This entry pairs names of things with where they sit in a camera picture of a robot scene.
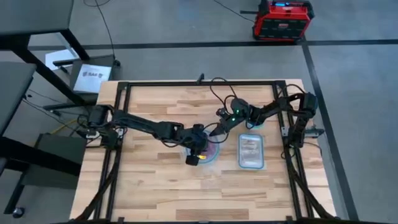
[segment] red portable generator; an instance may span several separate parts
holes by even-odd
[[[261,0],[253,37],[256,40],[300,40],[314,16],[309,1]]]

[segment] yellow cable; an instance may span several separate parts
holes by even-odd
[[[62,125],[61,127],[53,130],[52,132],[50,132],[50,134],[57,134],[59,131],[61,131],[64,127],[68,126],[69,124],[73,124],[74,122],[76,122],[77,119],[73,119],[71,121],[68,121],[67,123],[65,123],[64,125]]]

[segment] caster wheel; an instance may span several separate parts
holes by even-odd
[[[14,209],[14,211],[12,212],[12,217],[13,218],[20,218],[20,217],[22,217],[24,215],[24,213],[25,213],[25,209],[24,208],[16,207]]]
[[[115,60],[114,62],[113,62],[113,64],[115,65],[115,66],[117,66],[117,67],[120,67],[120,61],[119,60]]]

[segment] concrete floor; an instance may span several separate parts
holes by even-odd
[[[258,0],[220,1],[235,11],[255,11],[259,3]],[[398,39],[398,31],[394,29],[398,27],[396,0],[316,0],[312,4],[316,17],[306,33],[308,40]],[[211,0],[112,0],[101,8],[115,44],[252,40],[249,21]],[[254,19],[253,15],[245,16]],[[97,8],[87,7],[81,1],[75,1],[71,30],[82,44],[109,44]],[[55,35],[45,34],[33,36],[30,45],[60,45],[60,42]],[[398,175],[394,172],[398,140],[392,131],[398,128],[397,50],[396,45],[310,47],[361,220],[398,223]],[[111,50],[88,52],[103,55]],[[44,60],[49,52],[33,53]],[[123,66],[117,75],[120,80],[196,79],[201,73],[207,78],[301,78],[305,89],[313,92],[301,46],[118,49],[115,54]],[[0,60],[21,61],[11,52],[0,52]],[[66,101],[38,74],[30,88]],[[32,96],[31,100],[37,104],[51,103],[33,93]],[[68,121],[73,116],[62,119]],[[323,126],[319,114],[315,122]],[[54,120],[21,104],[6,136],[32,144],[39,133],[56,127],[58,123]],[[320,143],[335,207],[344,218],[325,138]],[[9,171],[0,178],[0,210],[18,175]],[[73,190],[27,187],[19,203],[27,208],[26,215],[19,220],[0,215],[0,222],[66,221],[73,196]]]

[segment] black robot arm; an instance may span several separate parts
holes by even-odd
[[[290,104],[292,101],[300,100],[298,110],[294,110]],[[289,144],[293,147],[303,147],[305,127],[309,119],[315,116],[318,108],[318,100],[311,93],[296,93],[288,97],[281,97],[262,108],[250,105],[240,98],[234,98],[231,102],[232,114],[225,108],[219,109],[216,114],[221,118],[220,123],[210,133],[210,136],[228,133],[239,123],[246,121],[251,126],[262,124],[267,118],[281,112],[287,111],[296,116],[295,124],[289,128]]]
[[[112,114],[111,121],[107,121],[108,114]],[[103,137],[103,144],[114,147],[117,144],[118,133],[116,128],[131,128],[151,134],[168,147],[183,146],[190,149],[186,164],[198,165],[199,155],[207,148],[207,134],[203,132],[202,124],[194,124],[192,128],[184,128],[182,123],[161,121],[153,122],[148,119],[115,110],[109,105],[94,106],[88,118],[90,129],[98,131]]]

